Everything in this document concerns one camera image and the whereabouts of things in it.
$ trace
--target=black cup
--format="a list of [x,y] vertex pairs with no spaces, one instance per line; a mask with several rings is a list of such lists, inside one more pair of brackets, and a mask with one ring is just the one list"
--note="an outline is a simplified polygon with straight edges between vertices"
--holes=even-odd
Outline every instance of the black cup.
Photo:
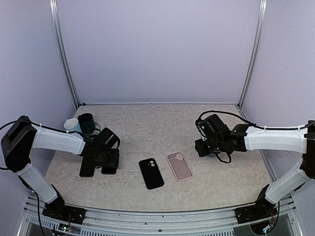
[[83,133],[91,134],[95,131],[95,123],[91,113],[79,115],[78,120]]

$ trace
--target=table surface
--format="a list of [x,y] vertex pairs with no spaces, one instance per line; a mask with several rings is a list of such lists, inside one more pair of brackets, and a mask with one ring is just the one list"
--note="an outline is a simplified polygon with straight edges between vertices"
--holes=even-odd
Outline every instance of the table surface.
[[[82,157],[57,151],[46,178],[68,204],[126,211],[190,211],[230,207],[256,200],[271,180],[259,151],[235,152],[232,163],[199,157],[200,138],[194,122],[207,110],[238,114],[233,105],[110,105],[81,106],[75,114],[92,113],[102,128],[121,139],[117,174],[79,177]],[[219,114],[232,129],[237,118]],[[176,181],[166,156],[181,152],[193,177]],[[154,158],[164,186],[148,190],[139,161]]]

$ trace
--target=pink phone case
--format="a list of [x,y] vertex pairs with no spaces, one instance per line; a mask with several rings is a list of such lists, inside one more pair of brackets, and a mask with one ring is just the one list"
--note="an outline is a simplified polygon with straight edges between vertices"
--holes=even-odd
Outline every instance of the pink phone case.
[[168,155],[167,160],[177,181],[182,181],[193,176],[187,161],[180,152]]

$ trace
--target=white wall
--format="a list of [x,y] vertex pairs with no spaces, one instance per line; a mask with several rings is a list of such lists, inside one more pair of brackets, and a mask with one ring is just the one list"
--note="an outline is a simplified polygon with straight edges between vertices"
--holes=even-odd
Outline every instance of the white wall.
[[59,0],[85,103],[237,103],[259,1]]
[[[27,115],[62,127],[74,114],[58,54],[49,1],[2,1],[0,7],[0,126]],[[2,137],[7,129],[0,132]],[[35,150],[31,160],[44,173],[52,152]],[[2,151],[0,166],[4,167]],[[0,235],[12,236],[29,191],[11,171],[0,171]]]
[[[306,124],[315,119],[315,2],[268,0],[265,24],[244,111],[260,125]],[[301,157],[266,151],[280,177]],[[315,180],[292,194],[306,231],[314,235]]]

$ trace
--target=paper cup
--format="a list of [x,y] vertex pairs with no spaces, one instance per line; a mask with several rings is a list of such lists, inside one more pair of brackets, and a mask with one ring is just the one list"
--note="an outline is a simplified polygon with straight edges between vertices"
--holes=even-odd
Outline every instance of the paper cup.
[[77,118],[67,119],[63,124],[63,127],[69,131],[81,132],[81,127]]

